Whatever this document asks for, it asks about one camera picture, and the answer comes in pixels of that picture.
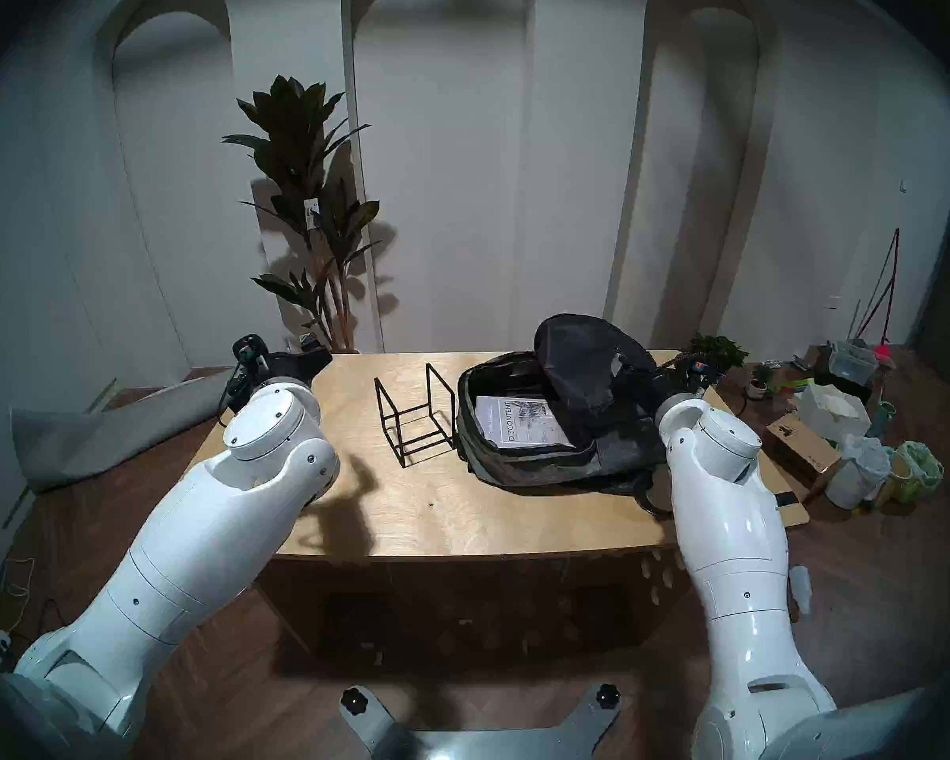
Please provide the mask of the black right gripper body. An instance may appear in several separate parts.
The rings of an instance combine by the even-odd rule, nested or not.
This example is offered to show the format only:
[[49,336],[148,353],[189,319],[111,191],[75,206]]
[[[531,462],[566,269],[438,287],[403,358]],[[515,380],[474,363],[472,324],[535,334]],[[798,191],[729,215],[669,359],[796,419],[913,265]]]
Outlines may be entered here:
[[722,378],[715,355],[676,355],[646,370],[646,403],[662,404],[674,395],[702,397]]

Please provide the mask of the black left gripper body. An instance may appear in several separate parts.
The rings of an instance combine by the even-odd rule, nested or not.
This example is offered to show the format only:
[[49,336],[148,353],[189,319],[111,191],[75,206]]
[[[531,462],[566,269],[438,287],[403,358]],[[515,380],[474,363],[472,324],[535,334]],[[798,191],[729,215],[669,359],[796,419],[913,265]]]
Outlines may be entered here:
[[323,351],[307,353],[269,353],[264,357],[265,367],[261,372],[261,383],[274,381],[298,381],[307,388],[317,375],[323,371]]

